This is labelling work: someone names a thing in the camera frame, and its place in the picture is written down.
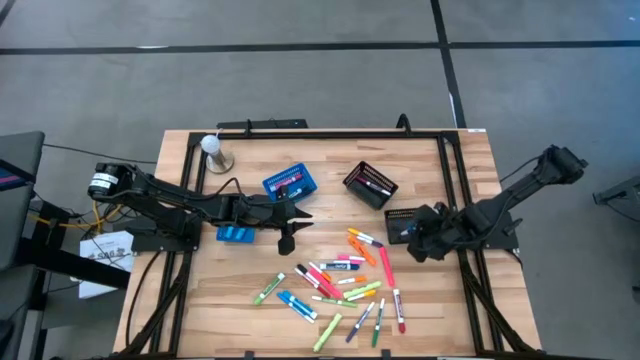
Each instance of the wooden tabletop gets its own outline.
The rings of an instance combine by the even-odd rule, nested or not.
[[[180,183],[188,135],[189,131],[183,130],[165,132],[155,174],[159,179]],[[474,201],[499,193],[487,134],[460,130],[460,139]],[[262,180],[302,162],[318,184],[318,190],[297,205],[313,214],[315,224],[295,234],[296,250],[289,256],[278,255],[279,232],[259,231],[254,244],[233,244],[216,241],[216,228],[205,225],[191,268],[179,356],[242,356],[245,350],[255,351],[257,356],[317,356],[312,353],[312,347],[337,312],[344,317],[320,355],[376,356],[380,349],[390,349],[395,356],[474,354],[455,252],[443,261],[429,259],[420,264],[407,253],[406,246],[388,246],[396,287],[404,302],[407,326],[404,334],[398,331],[391,288],[380,261],[375,267],[365,264],[357,272],[331,273],[338,279],[358,274],[383,282],[376,296],[360,300],[357,309],[311,300],[312,295],[318,295],[316,290],[293,271],[297,263],[318,263],[335,259],[338,253],[354,253],[346,240],[348,227],[358,228],[386,244],[384,210],[433,205],[437,201],[446,203],[435,140],[228,140],[222,142],[222,149],[233,152],[235,165],[225,175],[207,172],[205,194],[215,192],[233,176],[239,179],[243,192],[264,194]],[[461,205],[451,148],[448,155],[458,205]],[[342,184],[361,160],[399,185],[383,210],[372,210]],[[377,251],[371,253],[379,260]],[[519,264],[504,251],[485,251],[485,254],[496,305],[526,342],[539,347]],[[133,293],[151,256],[143,254],[135,259],[114,351],[125,346],[125,325]],[[155,308],[164,256],[158,258],[142,285],[133,312],[132,337]],[[180,262],[180,259],[176,262],[176,271]],[[308,302],[319,314],[315,324],[284,305],[275,292],[263,305],[253,305],[253,299],[279,272],[285,273],[286,278],[278,290],[288,289]],[[341,286],[345,290],[353,287]],[[354,339],[346,343],[346,335],[369,302],[379,303],[382,298],[386,299],[387,306],[377,348],[371,348],[377,306]],[[478,308],[485,347],[491,348],[486,315],[479,303]],[[165,317],[161,350],[168,347],[172,316],[173,308]]]

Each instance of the concrete floor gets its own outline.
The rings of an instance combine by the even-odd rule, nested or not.
[[[450,41],[640,39],[632,0],[441,3]],[[17,0],[0,28],[4,48],[436,39],[426,0]],[[488,129],[500,174],[552,143],[591,164],[578,183],[513,212],[525,220],[518,235],[545,350],[636,359],[640,225],[596,207],[591,193],[640,174],[640,49],[452,57],[467,125]],[[0,56],[0,134],[43,130],[49,143],[116,156],[155,159],[169,128],[271,117],[380,127],[401,112],[414,127],[453,126],[438,50]],[[95,162],[45,149],[36,189],[86,211]],[[65,247],[78,238],[70,233]],[[44,324],[62,327],[50,331],[46,355],[107,355],[123,295],[52,295]]]

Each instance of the black basket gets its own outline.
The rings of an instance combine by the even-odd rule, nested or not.
[[[372,185],[363,184],[357,178],[362,178],[372,183]],[[364,161],[361,161],[342,183],[349,191],[360,198],[360,200],[376,210],[382,209],[384,204],[386,204],[396,190],[398,190],[396,183],[389,180],[389,178],[382,175],[378,170]]]
[[[416,208],[393,209],[384,212],[384,223],[387,226],[387,239],[390,245],[407,243],[400,239],[400,233],[413,225],[412,219],[416,210]]]

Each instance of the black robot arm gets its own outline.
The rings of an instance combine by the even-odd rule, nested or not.
[[[279,253],[290,254],[295,249],[292,235],[312,223],[289,220],[311,215],[290,200],[273,202],[266,195],[221,194],[232,180],[215,194],[203,195],[158,180],[129,164],[98,163],[88,193],[93,200],[138,211],[153,220],[159,231],[177,238],[187,239],[199,231],[197,219],[216,226],[277,229],[282,233]]]
[[[423,205],[414,215],[414,225],[402,233],[408,251],[419,262],[427,257],[442,260],[458,248],[477,249],[496,231],[513,231],[518,223],[503,224],[508,210],[547,185],[572,184],[583,175],[587,162],[569,149],[551,145],[540,157],[535,169],[492,199],[481,200],[459,212],[451,212],[443,203],[435,210]]]

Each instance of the blue marker box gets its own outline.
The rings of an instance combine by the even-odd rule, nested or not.
[[[296,195],[291,197],[293,202],[298,202],[309,195],[312,192],[318,189],[318,185],[316,185],[315,181],[311,177],[311,174],[307,170],[307,167],[304,164],[296,164],[287,170],[281,171],[276,175],[264,180],[262,182],[262,186],[264,186],[267,195],[271,201],[276,201],[277,199],[277,189],[276,186],[287,179],[291,179],[296,176],[302,176],[299,180],[296,180],[290,184],[287,184],[287,193],[288,194],[296,194],[300,192],[300,195]]]
[[[253,243],[256,230],[253,228],[237,228],[221,226],[216,233],[216,240],[227,242]]]

